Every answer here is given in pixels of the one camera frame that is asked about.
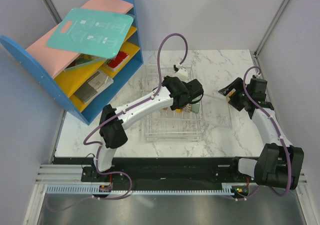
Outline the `cream bowl with bird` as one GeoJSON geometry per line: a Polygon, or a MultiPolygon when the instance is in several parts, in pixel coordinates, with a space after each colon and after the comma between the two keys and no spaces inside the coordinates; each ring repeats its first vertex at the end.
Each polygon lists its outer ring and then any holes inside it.
{"type": "Polygon", "coordinates": [[[232,96],[235,92],[236,92],[236,89],[233,88],[233,89],[226,95],[226,98],[227,98],[227,99],[230,99],[231,96],[232,96]]]}

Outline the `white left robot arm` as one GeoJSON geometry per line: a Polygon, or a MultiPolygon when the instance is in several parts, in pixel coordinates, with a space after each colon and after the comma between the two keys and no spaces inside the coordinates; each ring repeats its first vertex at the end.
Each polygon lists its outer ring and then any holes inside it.
{"type": "Polygon", "coordinates": [[[99,182],[109,178],[116,150],[128,141],[126,130],[134,123],[161,109],[174,111],[198,103],[203,94],[203,86],[197,79],[185,82],[177,75],[167,75],[152,92],[131,103],[116,108],[106,105],[99,122],[103,143],[95,157],[92,176],[99,182]]]}

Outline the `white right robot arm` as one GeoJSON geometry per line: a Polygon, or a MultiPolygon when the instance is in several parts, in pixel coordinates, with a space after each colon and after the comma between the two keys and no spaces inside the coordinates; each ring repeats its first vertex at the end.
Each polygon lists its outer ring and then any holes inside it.
{"type": "Polygon", "coordinates": [[[261,186],[294,190],[299,182],[304,152],[284,136],[272,103],[266,101],[267,83],[253,76],[249,84],[244,84],[238,77],[218,91],[233,108],[248,113],[264,143],[258,158],[235,157],[236,165],[229,169],[229,176],[240,182],[248,175],[261,186]]]}

